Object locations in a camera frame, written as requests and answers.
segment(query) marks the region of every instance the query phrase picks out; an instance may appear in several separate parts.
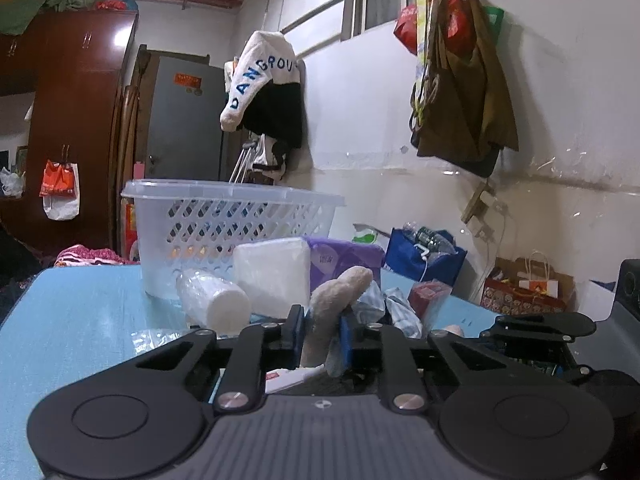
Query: brown cloth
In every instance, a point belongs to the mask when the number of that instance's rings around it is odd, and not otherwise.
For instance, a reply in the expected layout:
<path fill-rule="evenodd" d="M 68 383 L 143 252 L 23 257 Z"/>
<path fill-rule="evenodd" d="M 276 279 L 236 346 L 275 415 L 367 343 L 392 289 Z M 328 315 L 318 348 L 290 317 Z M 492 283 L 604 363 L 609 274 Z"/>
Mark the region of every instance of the brown cloth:
<path fill-rule="evenodd" d="M 442 0 L 431 53 L 430 87 L 422 124 L 416 124 L 412 145 L 418 156 L 437 156 L 449 162 L 478 162 L 496 145 L 518 150 L 518 134 L 507 82 L 489 22 L 480 0 L 469 0 L 476 29 L 476 47 L 470 59 L 446 49 L 447 1 Z"/>

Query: white tissue pack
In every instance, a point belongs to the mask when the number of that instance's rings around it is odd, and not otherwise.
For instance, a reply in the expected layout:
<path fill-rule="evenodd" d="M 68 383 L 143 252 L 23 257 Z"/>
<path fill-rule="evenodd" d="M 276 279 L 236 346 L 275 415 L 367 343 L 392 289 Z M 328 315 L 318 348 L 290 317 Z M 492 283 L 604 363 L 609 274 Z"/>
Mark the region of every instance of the white tissue pack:
<path fill-rule="evenodd" d="M 311 250 L 302 238 L 280 238 L 234 249 L 234 281 L 249 297 L 252 312 L 276 318 L 291 305 L 309 304 Z"/>
<path fill-rule="evenodd" d="M 236 336 L 249 325 L 251 304 L 242 288 L 206 270 L 188 269 L 175 286 L 184 313 L 217 335 Z"/>

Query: plastic bottle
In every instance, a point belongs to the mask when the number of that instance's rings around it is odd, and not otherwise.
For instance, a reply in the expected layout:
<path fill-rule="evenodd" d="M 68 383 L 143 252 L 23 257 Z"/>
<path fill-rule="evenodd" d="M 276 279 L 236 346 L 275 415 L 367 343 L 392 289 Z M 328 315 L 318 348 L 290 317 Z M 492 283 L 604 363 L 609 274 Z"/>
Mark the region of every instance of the plastic bottle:
<path fill-rule="evenodd" d="M 428 251 L 427 264 L 433 263 L 443 254 L 456 254 L 456 248 L 441 234 L 419 225 L 417 222 L 407 222 L 402 227 L 402 233 L 412 243 L 420 244 Z"/>

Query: brown wooden cabinet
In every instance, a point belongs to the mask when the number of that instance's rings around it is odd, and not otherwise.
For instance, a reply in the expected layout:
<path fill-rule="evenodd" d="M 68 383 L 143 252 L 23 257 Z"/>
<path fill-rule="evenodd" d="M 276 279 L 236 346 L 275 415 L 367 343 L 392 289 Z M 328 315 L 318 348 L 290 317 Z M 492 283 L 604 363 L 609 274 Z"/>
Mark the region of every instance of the brown wooden cabinet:
<path fill-rule="evenodd" d="M 3 81 L 30 73 L 36 91 L 26 188 L 19 200 L 0 198 L 0 219 L 13 236 L 44 253 L 77 243 L 110 246 L 109 154 L 116 140 L 111 125 L 136 19 L 135 12 L 115 10 L 39 15 L 18 37 L 16 56 L 0 60 L 0 91 L 7 92 Z M 5 43 L 0 36 L 0 56 Z M 17 56 L 18 46 L 26 61 Z M 70 147 L 69 161 L 78 164 L 80 213 L 73 220 L 52 221 L 38 194 L 46 161 L 60 160 L 63 144 Z"/>

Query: black and white sweatshirt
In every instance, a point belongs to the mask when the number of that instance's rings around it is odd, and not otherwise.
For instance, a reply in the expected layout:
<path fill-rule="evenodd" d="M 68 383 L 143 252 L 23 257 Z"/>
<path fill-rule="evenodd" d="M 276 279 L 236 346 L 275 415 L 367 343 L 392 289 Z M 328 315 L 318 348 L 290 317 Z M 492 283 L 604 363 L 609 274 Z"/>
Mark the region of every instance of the black and white sweatshirt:
<path fill-rule="evenodd" d="M 220 114 L 225 132 L 242 125 L 256 134 L 302 145 L 302 89 L 293 47 L 279 32 L 258 30 L 249 38 Z"/>

